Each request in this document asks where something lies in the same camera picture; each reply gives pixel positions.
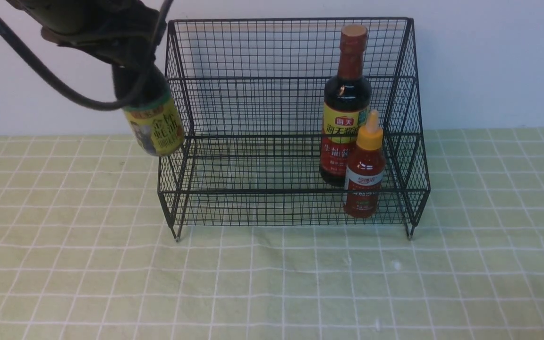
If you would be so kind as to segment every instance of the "red label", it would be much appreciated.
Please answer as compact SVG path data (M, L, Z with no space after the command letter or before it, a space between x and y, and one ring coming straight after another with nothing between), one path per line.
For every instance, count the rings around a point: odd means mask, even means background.
M335 118L335 124L341 125L342 127L351 127L354 125L354 118L349 117L338 117Z
M354 143L335 143L329 138L322 138L320 150L320 166L335 176L344 176L348 164L348 155L354 148Z

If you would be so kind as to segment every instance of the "bottle cap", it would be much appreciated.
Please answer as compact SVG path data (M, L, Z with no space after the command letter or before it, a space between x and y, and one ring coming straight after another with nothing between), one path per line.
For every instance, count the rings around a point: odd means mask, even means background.
M362 53L366 49L367 28L362 25L348 25L341 29L339 49L344 53Z
M366 151L382 148L383 129L379 126L379 112L377 110L371 110L366 124L358 129L356 145Z

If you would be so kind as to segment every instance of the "wire rack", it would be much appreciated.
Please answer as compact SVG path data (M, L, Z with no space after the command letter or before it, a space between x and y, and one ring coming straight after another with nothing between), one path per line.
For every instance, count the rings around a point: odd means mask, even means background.
M341 28L369 28L363 75L384 127L386 176L368 219L319 176L323 89ZM158 194L179 241L186 224L404 224L412 237L430 192L414 22L409 18L169 22L166 78L184 122L159 162Z

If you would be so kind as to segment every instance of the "bottle label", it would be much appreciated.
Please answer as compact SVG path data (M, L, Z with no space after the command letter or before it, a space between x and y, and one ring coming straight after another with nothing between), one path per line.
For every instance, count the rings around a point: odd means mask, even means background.
M320 166L335 176L344 176L348 154L354 148L358 128L366 121L368 106L362 110L342 112L324 103L322 134L354 134L354 136L322 137Z
M152 105L123 108L138 144L151 155L169 155L184 142L184 129L170 95Z
M376 190L381 189L383 172L374 176L362 176L353 172L350 168L346 170L346 181L343 186L345 190L369 190L363 192L346 192L343 194L343 204L349 205L352 209L367 211L375 209L377 205Z

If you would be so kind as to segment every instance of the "yellow nozzle cap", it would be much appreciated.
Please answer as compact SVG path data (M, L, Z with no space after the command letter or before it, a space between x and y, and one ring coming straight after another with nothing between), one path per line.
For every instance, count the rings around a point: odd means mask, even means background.
M356 145L367 151L381 149L383 145L383 129L379 126L379 112L371 110L364 126L358 129Z

